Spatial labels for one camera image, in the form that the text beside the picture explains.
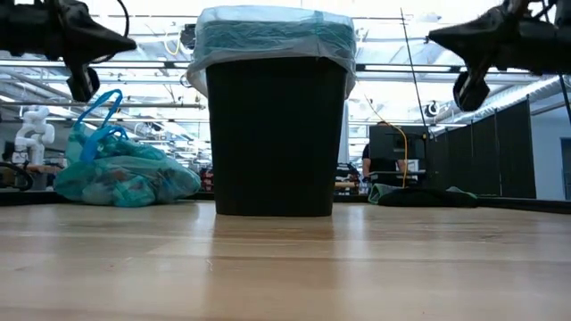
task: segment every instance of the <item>yellow cable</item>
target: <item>yellow cable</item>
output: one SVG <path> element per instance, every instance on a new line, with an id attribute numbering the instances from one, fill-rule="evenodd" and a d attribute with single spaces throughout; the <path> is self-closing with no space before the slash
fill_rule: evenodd
<path id="1" fill-rule="evenodd" d="M 181 35 L 181 34 L 182 34 L 182 30 L 180 30 L 180 31 L 178 32 L 177 49 L 175 49 L 175 51 L 173 52 L 173 51 L 170 50 L 169 45 L 167 44 L 167 36 L 169 35 L 169 33 L 168 33 L 168 32 L 165 32 L 163 44 L 164 44 L 164 48 L 165 48 L 165 50 L 167 51 L 167 53 L 172 54 L 172 55 L 175 55 L 175 56 L 178 54 L 178 52 L 180 51 L 180 35 Z"/>
<path id="2" fill-rule="evenodd" d="M 407 141 L 407 136 L 406 134 L 404 134 L 404 131 L 402 131 L 402 129 L 396 127 L 395 125 L 391 124 L 390 122 L 386 121 L 383 119 L 383 117 L 381 117 L 381 115 L 379 115 L 379 113 L 375 110 L 375 107 L 373 107 L 373 104 L 371 103 L 371 101 L 367 98 L 367 94 L 365 94 L 365 92 L 363 92 L 363 95 L 365 96 L 365 99 L 367 100 L 368 106 L 371 108 L 371 110 L 373 110 L 373 112 L 386 124 L 388 124 L 390 127 L 398 130 L 401 135 L 402 138 L 404 139 L 404 171 L 402 172 L 403 176 L 402 176 L 402 188 L 405 188 L 407 186 L 407 173 L 409 171 L 409 142 Z"/>

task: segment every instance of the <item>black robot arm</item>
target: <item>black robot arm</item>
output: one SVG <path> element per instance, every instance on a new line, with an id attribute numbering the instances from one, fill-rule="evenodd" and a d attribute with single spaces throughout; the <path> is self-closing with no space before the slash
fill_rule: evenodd
<path id="1" fill-rule="evenodd" d="M 73 98 L 86 103 L 99 89 L 99 77 L 89 63 L 101 57 L 137 49 L 135 41 L 91 19 L 87 5 L 75 0 L 36 0 L 14 4 L 0 0 L 0 50 L 13 56 L 42 54 L 63 59 L 70 70 Z"/>
<path id="2" fill-rule="evenodd" d="M 533 74 L 571 73 L 571 0 L 549 0 L 532 16 L 528 5 L 542 0 L 506 0 L 474 21 L 431 31 L 430 40 L 462 58 L 454 101 L 463 111 L 475 111 L 490 93 L 484 78 L 490 67 L 515 68 Z M 540 20 L 557 5 L 555 25 Z"/>

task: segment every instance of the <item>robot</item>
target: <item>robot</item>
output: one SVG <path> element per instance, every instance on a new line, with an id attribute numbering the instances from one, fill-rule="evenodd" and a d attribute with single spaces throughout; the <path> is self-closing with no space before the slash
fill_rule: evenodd
<path id="1" fill-rule="evenodd" d="M 14 140 L 12 163 L 22 164 L 29 161 L 31 165 L 44 164 L 46 145 L 52 144 L 55 139 L 54 126 L 46 123 L 49 114 L 50 111 L 45 106 L 32 106 L 29 111 L 24 112 L 24 123 Z"/>
<path id="2" fill-rule="evenodd" d="M 543 3 L 535 16 L 527 9 L 532 2 Z M 555 5 L 555 24 L 541 21 Z M 468 71 L 459 74 L 453 88 L 454 101 L 463 111 L 475 111 L 490 94 L 484 77 L 492 66 L 536 75 L 571 73 L 571 0 L 504 0 L 474 21 L 431 31 L 428 39 L 466 63 Z"/>
<path id="3" fill-rule="evenodd" d="M 12 56 L 42 54 L 49 61 L 63 58 L 71 76 L 67 83 L 73 99 L 86 103 L 99 89 L 99 77 L 89 63 L 106 62 L 115 54 L 135 50 L 137 44 L 91 19 L 87 5 L 75 0 L 34 0 L 15 4 L 0 0 L 0 50 Z"/>

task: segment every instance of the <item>black bag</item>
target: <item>black bag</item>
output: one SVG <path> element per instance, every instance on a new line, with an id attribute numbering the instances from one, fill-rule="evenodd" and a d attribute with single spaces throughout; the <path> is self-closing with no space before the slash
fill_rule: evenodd
<path id="1" fill-rule="evenodd" d="M 381 196 L 378 205 L 394 207 L 475 208 L 478 199 L 468 193 L 429 188 L 403 188 Z"/>

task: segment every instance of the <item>black trash can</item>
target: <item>black trash can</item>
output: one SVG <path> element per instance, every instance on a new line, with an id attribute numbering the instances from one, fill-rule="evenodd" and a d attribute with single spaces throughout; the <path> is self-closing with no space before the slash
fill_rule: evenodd
<path id="1" fill-rule="evenodd" d="M 216 211 L 331 215 L 347 71 L 326 58 L 206 69 Z"/>

